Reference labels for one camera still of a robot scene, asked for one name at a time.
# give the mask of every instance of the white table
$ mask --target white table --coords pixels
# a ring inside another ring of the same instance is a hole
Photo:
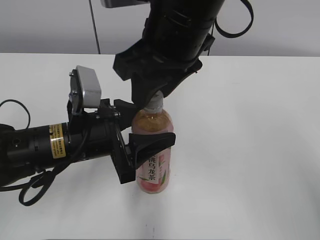
[[[68,73],[82,65],[104,98],[130,101],[113,59],[0,54],[0,100],[23,102],[31,127],[66,122]],[[120,185],[110,157],[76,163],[31,207],[0,193],[0,239],[320,239],[320,58],[201,60],[165,100],[177,141],[164,192]],[[26,122],[18,105],[0,109],[0,123]]]

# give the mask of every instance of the black cable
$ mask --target black cable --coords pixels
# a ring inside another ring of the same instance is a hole
[[[98,33],[97,33],[97,28],[96,28],[96,21],[95,21],[95,16],[94,16],[94,10],[92,8],[91,0],[89,0],[89,6],[90,6],[90,12],[91,12],[91,18],[92,18],[92,24],[93,24],[93,31],[94,31],[96,48],[98,49],[98,54],[101,54],[99,40],[98,40]]]
[[[23,189],[28,186],[28,182],[24,184],[14,185],[14,186],[0,186],[0,192],[9,192],[14,190]]]
[[[27,107],[22,102],[20,102],[18,100],[14,100],[14,99],[4,100],[3,102],[0,103],[0,107],[2,107],[3,104],[8,103],[8,102],[13,102],[13,103],[19,104],[21,107],[23,107],[25,112],[28,114],[28,124],[27,124],[27,126],[25,128],[25,129],[28,129],[29,126],[30,126],[30,122],[31,122],[31,116],[30,116],[30,112],[28,111]]]

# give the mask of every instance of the wall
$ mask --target wall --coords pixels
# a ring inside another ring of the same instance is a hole
[[[251,0],[255,19],[244,36],[217,32],[212,55],[320,56],[319,0]],[[92,0],[103,54],[121,52],[142,34],[149,5],[107,9]],[[239,32],[250,20],[240,0],[225,0],[220,26]],[[0,52],[97,53],[88,0],[2,0]]]

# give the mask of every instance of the yellow label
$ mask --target yellow label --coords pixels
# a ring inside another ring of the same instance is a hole
[[[64,158],[66,156],[66,148],[64,141],[64,132],[62,124],[49,126],[51,151],[54,159]]]

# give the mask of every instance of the black strap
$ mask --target black strap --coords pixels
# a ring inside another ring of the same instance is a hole
[[[249,23],[249,25],[241,32],[238,33],[229,33],[226,32],[224,30],[221,29],[221,27],[218,25],[217,19],[215,19],[214,24],[216,27],[216,30],[225,38],[228,39],[234,39],[234,38],[238,38],[240,36],[242,36],[243,34],[245,34],[246,32],[248,32],[248,30],[251,28],[252,24],[254,23],[254,10],[250,4],[250,2],[248,0],[240,0],[245,6],[246,8],[249,10],[250,16],[251,16],[251,21]]]
[[[19,194],[19,202],[22,205],[27,206],[27,207],[38,202],[43,197],[43,195],[45,195],[47,190],[50,188],[51,184],[55,180],[55,177],[56,176],[54,174],[52,174],[51,171],[45,171],[42,174],[39,174],[39,175],[32,177],[30,179],[30,181],[28,182],[28,185],[21,189],[21,192]],[[29,201],[25,201],[25,195],[28,192],[28,190],[31,187],[36,188],[35,185],[41,180],[43,181],[43,183],[42,183],[43,185],[42,185],[41,190],[32,199],[30,199]]]

